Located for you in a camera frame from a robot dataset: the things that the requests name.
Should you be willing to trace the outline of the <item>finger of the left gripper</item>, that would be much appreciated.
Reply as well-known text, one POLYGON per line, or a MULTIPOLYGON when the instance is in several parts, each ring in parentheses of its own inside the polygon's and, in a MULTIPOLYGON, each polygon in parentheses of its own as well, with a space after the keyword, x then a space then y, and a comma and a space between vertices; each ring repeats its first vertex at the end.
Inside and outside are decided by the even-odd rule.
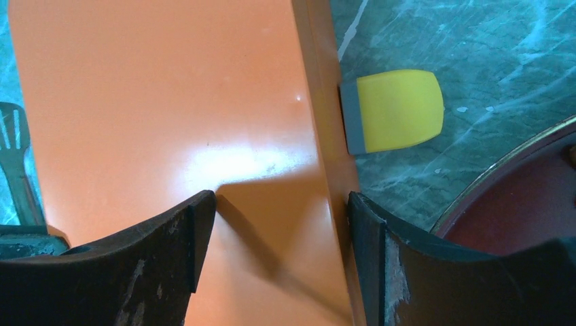
POLYGON ((46 225, 1 225, 1 260, 60 255, 69 249, 65 238, 50 234, 46 225))

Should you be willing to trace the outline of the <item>dark red round plate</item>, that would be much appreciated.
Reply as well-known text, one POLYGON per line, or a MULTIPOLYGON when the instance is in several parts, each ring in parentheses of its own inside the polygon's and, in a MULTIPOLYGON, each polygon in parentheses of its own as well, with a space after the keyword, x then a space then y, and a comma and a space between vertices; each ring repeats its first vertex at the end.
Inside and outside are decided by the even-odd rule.
POLYGON ((575 116, 535 135, 485 170, 444 211, 432 234, 508 255, 575 236, 575 116))

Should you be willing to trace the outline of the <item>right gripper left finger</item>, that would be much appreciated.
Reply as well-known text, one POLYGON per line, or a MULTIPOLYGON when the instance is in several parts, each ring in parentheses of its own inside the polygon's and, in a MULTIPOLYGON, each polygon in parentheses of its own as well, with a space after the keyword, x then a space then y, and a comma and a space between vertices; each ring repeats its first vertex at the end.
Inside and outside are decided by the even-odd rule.
POLYGON ((215 193, 60 255, 1 262, 2 325, 182 325, 215 221, 215 193))

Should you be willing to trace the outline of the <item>orange box lid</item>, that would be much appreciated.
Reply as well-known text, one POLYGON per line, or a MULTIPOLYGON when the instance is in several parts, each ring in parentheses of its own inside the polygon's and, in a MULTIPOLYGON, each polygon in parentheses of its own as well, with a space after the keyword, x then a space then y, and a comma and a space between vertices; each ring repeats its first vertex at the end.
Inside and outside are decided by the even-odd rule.
POLYGON ((45 216, 73 245, 210 189, 186 325, 364 325, 328 1, 10 1, 45 216))

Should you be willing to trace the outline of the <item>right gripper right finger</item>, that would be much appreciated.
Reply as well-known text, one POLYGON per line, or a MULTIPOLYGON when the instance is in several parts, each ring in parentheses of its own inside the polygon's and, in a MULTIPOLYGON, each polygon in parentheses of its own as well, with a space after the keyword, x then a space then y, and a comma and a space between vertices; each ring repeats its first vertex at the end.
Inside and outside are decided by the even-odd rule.
POLYGON ((359 192, 350 237, 368 325, 574 325, 575 239, 496 256, 408 223, 359 192))

